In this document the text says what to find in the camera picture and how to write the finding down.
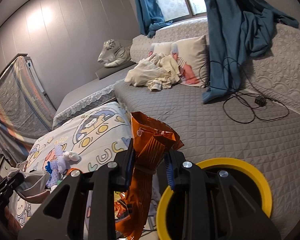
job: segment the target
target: printed pillow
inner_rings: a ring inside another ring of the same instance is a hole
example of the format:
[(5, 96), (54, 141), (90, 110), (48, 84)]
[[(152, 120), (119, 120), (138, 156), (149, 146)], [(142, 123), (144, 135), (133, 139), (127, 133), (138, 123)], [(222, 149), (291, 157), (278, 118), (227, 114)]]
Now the printed pillow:
[(182, 84), (202, 88), (207, 86), (209, 64), (206, 64), (208, 47), (205, 35), (172, 43), (171, 53), (179, 65)]
[(150, 47), (150, 51), (148, 53), (148, 57), (155, 53), (163, 53), (168, 56), (171, 52), (171, 44), (173, 42), (161, 42), (161, 43), (152, 43)]

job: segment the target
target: orange instant noodle wrapper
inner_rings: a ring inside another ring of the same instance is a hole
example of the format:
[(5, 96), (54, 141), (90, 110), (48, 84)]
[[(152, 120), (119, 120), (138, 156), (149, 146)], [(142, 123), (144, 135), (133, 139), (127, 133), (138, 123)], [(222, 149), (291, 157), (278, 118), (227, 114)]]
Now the orange instant noodle wrapper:
[(141, 112), (131, 113), (131, 126), (136, 160), (125, 203), (132, 207), (132, 212), (129, 219), (117, 222), (115, 228), (128, 240), (138, 240), (150, 208), (152, 176), (163, 154), (171, 148), (178, 150), (184, 144), (170, 126)]

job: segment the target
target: person image on pillow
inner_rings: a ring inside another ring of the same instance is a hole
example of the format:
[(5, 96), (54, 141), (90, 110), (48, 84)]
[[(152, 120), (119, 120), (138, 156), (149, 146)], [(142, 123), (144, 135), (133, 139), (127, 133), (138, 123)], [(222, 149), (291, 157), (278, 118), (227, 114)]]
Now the person image on pillow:
[(199, 80), (194, 75), (192, 67), (189, 64), (187, 64), (187, 62), (184, 59), (179, 57), (178, 46), (174, 44), (171, 50), (172, 50), (172, 57), (179, 65), (182, 82), (190, 85), (198, 84)]

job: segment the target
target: striped cloth cover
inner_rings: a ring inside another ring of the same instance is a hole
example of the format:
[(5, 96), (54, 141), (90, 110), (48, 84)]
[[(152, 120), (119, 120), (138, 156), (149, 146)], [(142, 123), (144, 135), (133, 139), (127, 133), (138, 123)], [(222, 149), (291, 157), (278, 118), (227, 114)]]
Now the striped cloth cover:
[(18, 57), (0, 77), (0, 154), (24, 161), (35, 141), (52, 130), (55, 113)]

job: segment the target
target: window frame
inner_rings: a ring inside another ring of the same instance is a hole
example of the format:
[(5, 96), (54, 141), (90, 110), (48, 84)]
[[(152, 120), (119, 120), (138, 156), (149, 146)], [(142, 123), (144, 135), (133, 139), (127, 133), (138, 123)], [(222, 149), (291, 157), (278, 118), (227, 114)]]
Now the window frame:
[(178, 18), (175, 18), (172, 20), (168, 20), (168, 21), (172, 21), (173, 23), (176, 23), (176, 22), (180, 22), (180, 21), (184, 21), (184, 20), (207, 16), (207, 12), (194, 14), (191, 4), (190, 4), (190, 0), (185, 0), (185, 3), (187, 5), (189, 15), (185, 15), (185, 16), (178, 17)]

